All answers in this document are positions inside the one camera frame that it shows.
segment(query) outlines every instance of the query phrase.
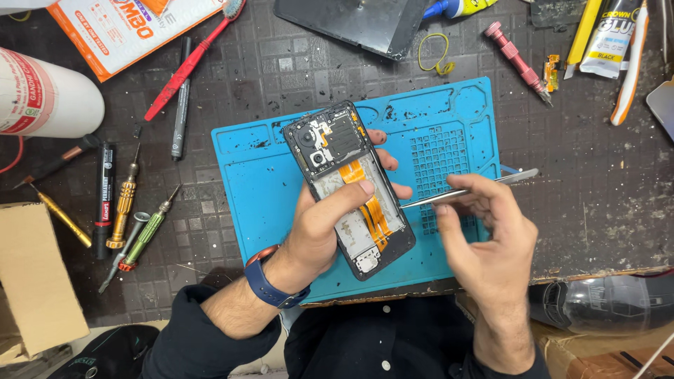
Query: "luxor permanent marker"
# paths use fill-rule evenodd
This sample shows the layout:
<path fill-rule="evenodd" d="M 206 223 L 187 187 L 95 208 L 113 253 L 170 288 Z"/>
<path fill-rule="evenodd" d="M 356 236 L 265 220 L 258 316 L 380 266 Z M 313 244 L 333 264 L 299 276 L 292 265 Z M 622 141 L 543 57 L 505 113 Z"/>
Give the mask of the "luxor permanent marker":
<path fill-rule="evenodd" d="M 94 225 L 94 256 L 103 260 L 110 256 L 105 240 L 110 236 L 113 223 L 113 184 L 115 182 L 115 146 L 103 142 L 98 147 L 96 197 L 98 209 Z"/>

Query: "black shirt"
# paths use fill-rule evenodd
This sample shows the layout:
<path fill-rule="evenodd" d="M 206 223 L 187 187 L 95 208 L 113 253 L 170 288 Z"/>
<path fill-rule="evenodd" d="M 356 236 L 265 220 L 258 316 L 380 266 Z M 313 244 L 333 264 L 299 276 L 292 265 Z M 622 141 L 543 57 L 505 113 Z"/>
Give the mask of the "black shirt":
<path fill-rule="evenodd" d="M 214 326 L 200 303 L 215 292 L 206 285 L 178 292 L 171 321 L 146 357 L 141 379 L 224 379 L 274 346 L 281 333 L 278 317 L 242 341 Z M 290 329 L 284 354 L 288 375 L 298 379 L 550 378 L 538 349 L 529 371 L 494 372 L 474 358 L 472 334 L 473 325 L 453 296 L 410 297 L 305 310 Z"/>

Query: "tweezers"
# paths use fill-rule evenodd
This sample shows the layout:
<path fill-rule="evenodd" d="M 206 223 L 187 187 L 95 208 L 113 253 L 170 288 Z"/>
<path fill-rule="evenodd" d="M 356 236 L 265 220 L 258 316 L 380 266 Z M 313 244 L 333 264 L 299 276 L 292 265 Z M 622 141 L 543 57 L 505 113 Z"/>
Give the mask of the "tweezers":
<path fill-rule="evenodd" d="M 497 181 L 499 183 L 503 184 L 512 184 L 515 183 L 516 181 L 524 180 L 524 179 L 529 179 L 530 177 L 534 177 L 538 175 L 539 170 L 538 169 L 531 169 L 527 171 L 522 171 L 521 173 L 516 173 L 513 175 L 508 175 L 501 177 L 499 179 L 496 179 L 494 181 Z M 413 206 L 420 206 L 428 203 L 434 203 L 437 202 L 438 200 L 445 200 L 445 199 L 450 199 L 450 198 L 456 198 L 458 196 L 463 196 L 469 194 L 470 191 L 467 189 L 452 189 L 450 191 L 445 192 L 444 194 L 440 195 L 435 195 L 431 196 L 430 198 L 425 198 L 416 202 L 411 202 L 409 204 L 405 204 L 404 206 L 401 206 L 400 209 L 405 209 L 405 208 L 410 208 Z"/>

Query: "red brush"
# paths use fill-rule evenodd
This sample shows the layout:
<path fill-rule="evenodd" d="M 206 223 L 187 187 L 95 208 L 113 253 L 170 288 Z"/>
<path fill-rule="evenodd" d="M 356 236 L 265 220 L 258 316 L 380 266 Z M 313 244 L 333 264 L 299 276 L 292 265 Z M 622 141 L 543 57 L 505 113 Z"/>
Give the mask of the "red brush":
<path fill-rule="evenodd" d="M 154 103 L 145 114 L 145 120 L 151 121 L 154 116 L 162 110 L 166 103 L 173 97 L 173 95 L 178 92 L 180 86 L 183 85 L 185 79 L 192 73 L 194 67 L 199 63 L 199 60 L 202 58 L 210 44 L 213 43 L 213 40 L 229 25 L 230 22 L 234 21 L 241 14 L 243 5 L 246 4 L 246 0 L 225 0 L 222 4 L 222 12 L 224 13 L 224 20 L 220 25 L 218 25 L 213 33 L 211 33 L 207 39 L 203 40 L 199 46 L 194 49 L 192 54 L 185 60 L 185 62 L 178 68 L 178 71 L 173 74 L 171 80 L 166 83 L 166 86 L 162 92 L 154 99 Z"/>

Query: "man's left hand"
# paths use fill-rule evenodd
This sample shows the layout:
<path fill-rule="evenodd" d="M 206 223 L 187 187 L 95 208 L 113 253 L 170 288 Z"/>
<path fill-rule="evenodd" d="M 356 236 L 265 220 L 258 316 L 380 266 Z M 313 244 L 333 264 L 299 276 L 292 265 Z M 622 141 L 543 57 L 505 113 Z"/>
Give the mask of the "man's left hand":
<path fill-rule="evenodd" d="M 375 145 L 386 142 L 386 133 L 381 130 L 369 129 L 367 133 Z M 386 150 L 377 149 L 377 154 L 382 167 L 391 171 L 398 168 L 398 161 Z M 395 183 L 392 186 L 399 198 L 412 197 L 410 187 Z M 316 202 L 304 182 L 290 235 L 264 265 L 269 282 L 285 293 L 296 293 L 327 271 L 337 257 L 335 225 L 344 215 L 370 200 L 374 191 L 374 185 L 363 180 L 345 184 Z"/>

